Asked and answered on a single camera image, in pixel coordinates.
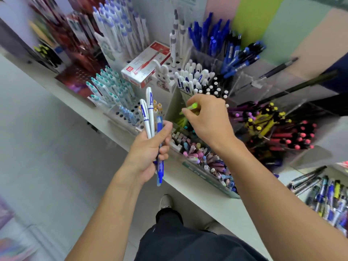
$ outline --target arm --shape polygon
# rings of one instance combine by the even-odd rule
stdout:
[[[348,260],[348,240],[307,207],[238,140],[225,102],[195,95],[200,114],[183,109],[196,134],[226,163],[264,245],[274,261]]]
[[[97,210],[65,261],[122,261],[135,204],[143,184],[154,175],[153,160],[168,159],[172,123],[152,139],[145,130],[137,136],[121,168],[116,172]]]

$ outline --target green highlighter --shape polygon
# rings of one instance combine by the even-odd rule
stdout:
[[[198,103],[194,103],[193,105],[187,107],[189,110],[194,110],[198,108]]]

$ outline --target white shelf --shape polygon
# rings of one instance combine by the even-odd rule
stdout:
[[[3,64],[11,64],[11,75],[16,75],[16,72],[22,70],[122,148],[129,150],[134,137],[113,125],[110,119],[87,99],[83,99],[57,81],[53,72],[36,62],[26,64],[10,54],[5,56],[12,62],[2,59],[5,61]],[[164,180],[236,236],[271,259],[240,199],[228,198],[174,159],[165,162]]]

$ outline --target right hand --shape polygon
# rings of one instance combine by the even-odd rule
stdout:
[[[187,101],[187,106],[193,103],[198,103],[199,115],[186,108],[183,108],[182,112],[196,134],[215,152],[237,140],[223,99],[213,95],[195,94]]]

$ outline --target hand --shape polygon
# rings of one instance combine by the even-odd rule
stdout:
[[[213,95],[195,94],[187,105],[198,103],[199,115],[183,108],[182,112],[194,128],[195,133],[215,152],[229,140],[237,140],[228,118],[226,103]]]
[[[153,138],[148,139],[146,130],[144,129],[134,140],[131,149],[123,163],[123,167],[128,169],[129,174],[144,184],[154,175],[156,167],[153,163],[158,155],[160,160],[168,159],[169,142],[171,140],[171,132],[173,124],[163,121],[164,127]]]

